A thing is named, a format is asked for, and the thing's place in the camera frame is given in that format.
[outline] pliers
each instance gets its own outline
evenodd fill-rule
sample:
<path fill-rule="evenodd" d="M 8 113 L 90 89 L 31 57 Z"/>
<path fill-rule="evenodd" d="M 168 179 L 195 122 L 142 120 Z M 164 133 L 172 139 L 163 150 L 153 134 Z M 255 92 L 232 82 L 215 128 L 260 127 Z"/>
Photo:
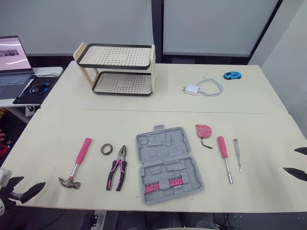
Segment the pliers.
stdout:
<path fill-rule="evenodd" d="M 307 155 L 307 147 L 297 148 L 294 151 Z M 300 180 L 307 181 L 307 174 L 303 170 L 285 167 L 283 169 L 285 169 L 292 176 L 295 176 Z"/>
<path fill-rule="evenodd" d="M 120 149 L 120 151 L 118 152 L 118 157 L 115 161 L 113 161 L 112 163 L 112 168 L 111 171 L 109 173 L 109 176 L 107 178 L 107 184 L 106 184 L 106 189 L 109 191 L 112 188 L 112 179 L 113 179 L 113 175 L 115 173 L 115 170 L 117 169 L 117 167 L 120 165 L 120 178 L 119 178 L 119 182 L 117 184 L 116 187 L 116 191 L 120 191 L 124 180 L 125 180 L 125 174 L 126 174 L 126 167 L 127 167 L 127 162 L 125 160 L 127 154 L 127 150 L 126 150 L 126 146 L 123 145 Z"/>

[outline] small screwdriver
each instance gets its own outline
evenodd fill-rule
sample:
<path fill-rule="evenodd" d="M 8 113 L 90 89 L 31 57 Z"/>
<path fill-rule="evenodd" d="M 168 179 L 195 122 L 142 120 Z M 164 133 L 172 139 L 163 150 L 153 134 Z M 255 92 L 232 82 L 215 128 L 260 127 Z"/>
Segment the small screwdriver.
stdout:
<path fill-rule="evenodd" d="M 229 183 L 233 184 L 234 182 L 233 182 L 233 180 L 232 180 L 232 176 L 231 176 L 231 173 L 230 173 L 230 170 L 229 170 L 229 166 L 228 166 L 228 162 L 227 162 L 228 154 L 227 154 L 227 149 L 226 149 L 224 137 L 218 137 L 218 138 L 217 138 L 217 143 L 218 143 L 218 145 L 219 145 L 219 149 L 220 149 L 222 158 L 223 158 L 224 161 L 225 161 L 225 165 L 226 165 L 226 170 L 227 170 L 227 176 L 228 176 Z"/>
<path fill-rule="evenodd" d="M 235 148 L 235 152 L 236 152 L 236 158 L 238 160 L 239 170 L 240 170 L 240 173 L 241 173 L 242 168 L 241 168 L 240 150 L 239 150 L 239 145 L 238 145 L 238 139 L 234 139 L 233 143 L 234 143 L 234 148 Z"/>

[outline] desk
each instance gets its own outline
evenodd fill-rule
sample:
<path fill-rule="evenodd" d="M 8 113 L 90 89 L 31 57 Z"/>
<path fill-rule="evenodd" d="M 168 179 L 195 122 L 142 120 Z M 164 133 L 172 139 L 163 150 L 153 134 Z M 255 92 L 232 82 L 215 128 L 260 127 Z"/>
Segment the desk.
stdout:
<path fill-rule="evenodd" d="M 191 153 L 203 178 L 202 192 L 165 202 L 145 205 L 140 196 L 139 168 L 135 137 L 152 131 L 182 126 Z M 200 144 L 195 124 L 211 126 L 213 135 Z M 224 136 L 229 167 L 234 179 L 227 179 L 223 159 L 216 144 Z M 69 176 L 85 138 L 93 142 L 76 175 L 79 190 L 64 188 L 58 177 Z M 239 172 L 232 139 L 240 146 L 242 173 Z M 104 156 L 100 148 L 111 143 L 113 153 Z M 106 191 L 112 161 L 122 145 L 127 146 L 127 173 L 122 191 Z M 18 139 L 4 169 L 25 178 L 15 188 L 23 192 L 38 182 L 45 188 L 26 206 L 105 210 L 150 210 L 190 212 L 301 212 L 307 207 L 307 183 L 283 170 L 284 166 L 306 171 L 306 156 L 294 152 L 306 139 L 286 113 L 231 114 L 81 109 L 39 109 Z"/>
<path fill-rule="evenodd" d="M 52 74 L 52 73 L 61 74 L 63 71 L 63 68 L 62 67 L 40 67 L 40 68 L 33 68 L 33 71 L 35 75 L 47 75 L 47 74 Z M 30 85 L 32 81 L 33 80 L 29 81 L 25 89 Z M 15 101 L 15 98 L 1 99 L 0 108 L 7 108 L 7 110 L 10 111 L 12 114 L 14 114 L 16 117 L 28 123 L 30 119 L 26 117 L 23 113 L 21 113 L 19 110 L 15 109 L 14 107 L 37 106 L 39 104 L 13 104 L 13 101 Z"/>
<path fill-rule="evenodd" d="M 236 70 L 239 80 L 226 80 L 223 74 Z M 182 88 L 197 84 L 203 77 L 217 80 L 222 95 L 206 97 L 185 94 Z M 211 82 L 201 88 L 216 92 Z M 259 66 L 156 64 L 156 92 L 149 97 L 99 95 L 92 92 L 75 61 L 66 68 L 42 108 L 78 108 L 132 111 L 288 113 Z"/>

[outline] mouse pad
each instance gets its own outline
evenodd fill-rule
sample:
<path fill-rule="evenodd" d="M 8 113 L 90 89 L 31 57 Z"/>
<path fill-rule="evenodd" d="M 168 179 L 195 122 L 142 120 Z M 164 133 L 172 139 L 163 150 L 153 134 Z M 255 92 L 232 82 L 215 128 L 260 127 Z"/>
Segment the mouse pad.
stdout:
<path fill-rule="evenodd" d="M 40 77 L 35 78 L 31 84 L 24 90 L 24 92 L 15 99 L 13 104 L 41 104 L 44 99 L 47 97 L 50 90 L 53 88 L 53 86 L 56 84 L 58 77 Z M 30 89 L 35 84 L 40 83 L 49 83 L 48 90 L 43 92 L 40 95 L 32 95 L 30 94 Z"/>

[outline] perforated tray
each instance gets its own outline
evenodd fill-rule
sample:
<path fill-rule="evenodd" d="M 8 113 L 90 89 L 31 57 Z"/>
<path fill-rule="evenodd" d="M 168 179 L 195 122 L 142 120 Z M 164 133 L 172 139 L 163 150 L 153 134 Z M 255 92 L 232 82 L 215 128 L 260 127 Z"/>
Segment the perforated tray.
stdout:
<path fill-rule="evenodd" d="M 77 60 L 85 68 L 148 69 L 151 46 L 89 44 Z"/>
<path fill-rule="evenodd" d="M 148 96 L 152 93 L 151 74 L 104 71 L 97 76 L 93 92 Z"/>

